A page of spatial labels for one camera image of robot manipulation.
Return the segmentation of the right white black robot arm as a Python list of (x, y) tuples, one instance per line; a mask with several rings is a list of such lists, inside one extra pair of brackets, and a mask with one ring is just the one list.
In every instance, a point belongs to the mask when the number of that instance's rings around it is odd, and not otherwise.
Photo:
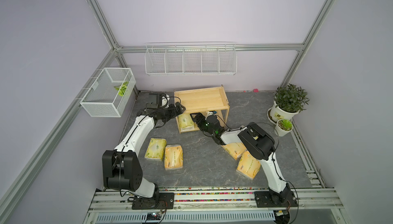
[(216, 115), (204, 116), (202, 113), (191, 113), (190, 117), (199, 130), (213, 138), (218, 145), (243, 143), (251, 156), (261, 163), (268, 180), (271, 199), (276, 205), (294, 197), (290, 183), (281, 176), (276, 162), (275, 141), (257, 123), (251, 122), (237, 129), (224, 129)]

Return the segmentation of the wooden two-tier shelf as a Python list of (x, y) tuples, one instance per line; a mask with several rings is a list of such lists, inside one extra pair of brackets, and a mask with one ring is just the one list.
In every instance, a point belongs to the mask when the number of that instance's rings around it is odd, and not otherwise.
[(175, 91), (174, 96), (186, 107), (183, 113), (202, 113), (207, 115), (209, 111), (216, 111), (221, 117), (221, 126), (228, 120), (230, 104), (223, 86), (214, 88)]

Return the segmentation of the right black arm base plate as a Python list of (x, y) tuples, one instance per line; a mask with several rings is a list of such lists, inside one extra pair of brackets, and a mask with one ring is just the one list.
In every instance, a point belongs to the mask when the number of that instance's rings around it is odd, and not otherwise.
[(298, 207), (295, 194), (292, 191), (275, 193), (270, 191), (256, 191), (254, 199), (258, 208), (292, 208)]

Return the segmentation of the green tissue pack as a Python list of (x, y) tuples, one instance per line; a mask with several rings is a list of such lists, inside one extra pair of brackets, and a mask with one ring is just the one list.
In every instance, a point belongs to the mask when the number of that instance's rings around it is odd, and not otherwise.
[(180, 132), (187, 132), (194, 129), (194, 122), (190, 114), (181, 114), (178, 117)]
[(144, 158), (151, 161), (161, 162), (164, 158), (165, 147), (167, 145), (166, 139), (151, 138)]

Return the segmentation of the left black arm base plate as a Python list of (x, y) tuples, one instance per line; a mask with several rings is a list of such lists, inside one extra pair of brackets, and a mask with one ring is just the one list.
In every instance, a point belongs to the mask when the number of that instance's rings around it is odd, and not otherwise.
[(173, 209), (175, 195), (173, 193), (159, 192), (153, 198), (138, 197), (132, 201), (133, 210)]

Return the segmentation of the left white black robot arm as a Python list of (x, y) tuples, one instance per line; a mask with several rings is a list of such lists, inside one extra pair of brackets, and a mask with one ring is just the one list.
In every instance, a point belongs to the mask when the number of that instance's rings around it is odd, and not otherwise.
[(102, 155), (104, 187), (158, 201), (158, 187), (143, 177), (138, 154), (157, 122), (166, 124), (185, 110), (181, 99), (176, 96), (150, 93), (145, 108), (138, 111), (135, 123), (124, 139), (113, 150), (107, 150)]

